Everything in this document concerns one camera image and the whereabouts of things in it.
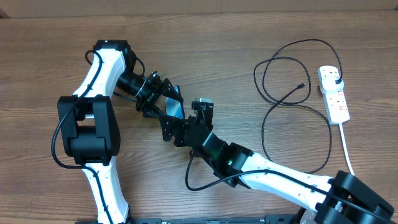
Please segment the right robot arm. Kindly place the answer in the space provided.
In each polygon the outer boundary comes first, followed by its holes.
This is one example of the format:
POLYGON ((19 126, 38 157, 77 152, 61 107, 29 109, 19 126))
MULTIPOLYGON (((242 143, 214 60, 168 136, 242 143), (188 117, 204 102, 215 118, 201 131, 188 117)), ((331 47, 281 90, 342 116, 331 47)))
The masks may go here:
POLYGON ((199 104, 194 117, 159 118, 164 141, 191 148, 191 158, 203 159, 218 178, 197 188, 224 182, 263 190, 291 201, 314 214, 315 223, 390 223, 394 208, 356 176, 339 171, 319 176, 276 164, 239 144, 228 144, 212 132, 213 107, 199 104))

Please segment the blue-screen Samsung smartphone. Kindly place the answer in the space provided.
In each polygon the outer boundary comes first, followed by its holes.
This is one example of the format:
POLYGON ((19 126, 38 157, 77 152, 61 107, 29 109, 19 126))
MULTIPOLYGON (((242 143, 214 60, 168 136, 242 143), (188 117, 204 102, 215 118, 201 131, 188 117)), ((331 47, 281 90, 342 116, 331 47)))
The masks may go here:
POLYGON ((165 98, 165 114, 167 116, 173 116, 178 119, 185 119, 185 112, 183 109, 183 103, 171 99, 169 97, 165 98))

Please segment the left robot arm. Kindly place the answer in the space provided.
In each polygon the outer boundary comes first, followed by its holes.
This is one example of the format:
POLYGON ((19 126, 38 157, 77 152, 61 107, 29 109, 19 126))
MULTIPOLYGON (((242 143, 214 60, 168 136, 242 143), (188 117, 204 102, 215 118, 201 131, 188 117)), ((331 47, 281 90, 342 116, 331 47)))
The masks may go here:
POLYGON ((171 115, 184 118, 180 89, 156 72, 148 77, 134 72, 140 59, 126 40, 98 40, 90 50, 93 59, 80 87, 57 103, 61 135, 72 169, 82 170, 91 187, 98 216, 95 223, 133 223, 116 168, 121 136, 111 103, 115 89, 136 103, 147 118, 171 115))

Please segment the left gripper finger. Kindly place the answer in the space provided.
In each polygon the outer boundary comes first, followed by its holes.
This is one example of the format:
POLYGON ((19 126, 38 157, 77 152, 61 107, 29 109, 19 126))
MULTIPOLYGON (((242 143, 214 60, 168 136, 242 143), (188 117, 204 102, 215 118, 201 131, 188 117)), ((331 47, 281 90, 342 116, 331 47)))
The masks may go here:
POLYGON ((162 82, 162 95, 173 100, 177 100, 180 103, 183 103, 183 98, 179 92, 176 91, 175 87, 171 84, 168 78, 165 78, 162 82))
POLYGON ((145 118, 160 118, 165 114, 158 106, 152 103, 144 103, 142 113, 145 118))

